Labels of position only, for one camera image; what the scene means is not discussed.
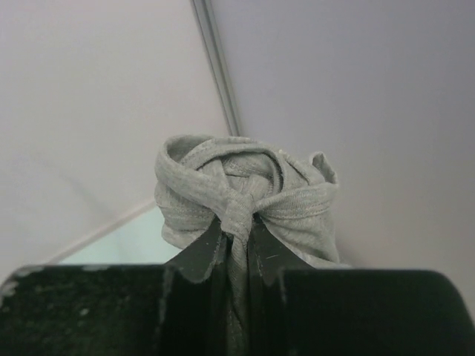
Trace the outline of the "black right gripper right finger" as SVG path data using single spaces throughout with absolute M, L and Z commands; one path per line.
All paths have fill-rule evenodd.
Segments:
M 260 220 L 248 260 L 252 355 L 474 353 L 474 323 L 443 274 L 313 268 Z

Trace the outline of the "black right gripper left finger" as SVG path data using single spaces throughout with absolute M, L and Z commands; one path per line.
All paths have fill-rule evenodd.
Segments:
M 161 265 L 20 268 L 1 285 L 1 353 L 224 355 L 226 260 L 215 220 Z

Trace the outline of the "grey tank top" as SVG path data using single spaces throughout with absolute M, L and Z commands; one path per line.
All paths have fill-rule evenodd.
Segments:
M 341 266 L 330 213 L 338 180 L 321 152 L 305 162 L 246 137 L 176 136 L 160 149 L 155 174 L 167 243 L 186 248 L 214 220 L 233 239 L 227 267 L 231 355 L 249 350 L 247 243 L 254 216 L 305 263 Z

